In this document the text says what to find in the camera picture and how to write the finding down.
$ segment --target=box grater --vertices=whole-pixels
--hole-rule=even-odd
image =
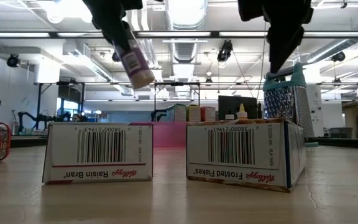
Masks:
[[[285,76],[292,75],[290,81]],[[306,138],[313,138],[306,82],[303,67],[294,67],[276,74],[268,73],[264,83],[265,118],[286,118],[303,128]]]

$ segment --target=yellow bottle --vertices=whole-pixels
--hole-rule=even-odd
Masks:
[[[245,111],[244,105],[242,103],[240,105],[240,111],[237,113],[237,118],[239,120],[248,119],[248,113]]]

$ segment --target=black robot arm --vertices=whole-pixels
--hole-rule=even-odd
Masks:
[[[129,50],[122,18],[126,10],[142,9],[142,0],[83,0],[91,11],[93,24],[105,39]],[[313,15],[311,0],[238,0],[243,21],[263,16],[270,23],[267,42],[270,44],[270,72],[276,73],[301,44],[304,30]]]

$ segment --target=table surface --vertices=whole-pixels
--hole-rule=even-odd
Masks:
[[[358,223],[358,149],[308,149],[290,194],[187,180],[178,149],[155,150],[152,182],[43,185],[44,154],[0,162],[0,223]]]

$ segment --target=small bottle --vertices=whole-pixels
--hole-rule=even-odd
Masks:
[[[226,121],[232,121],[232,120],[234,120],[234,114],[232,114],[231,111],[228,110],[228,111],[227,111],[227,114],[226,114],[225,117],[224,117],[224,119],[225,119]]]
[[[152,83],[155,78],[153,72],[147,65],[142,51],[137,45],[137,41],[135,40],[135,37],[129,26],[126,27],[126,32],[128,43],[131,49],[124,51],[124,49],[122,49],[116,43],[114,43],[114,46],[117,54],[121,59],[121,63],[125,68],[133,89],[138,89]]]
[[[241,103],[240,105],[240,111],[237,113],[237,119],[238,120],[245,120],[248,119],[248,114],[244,109],[244,105]]]

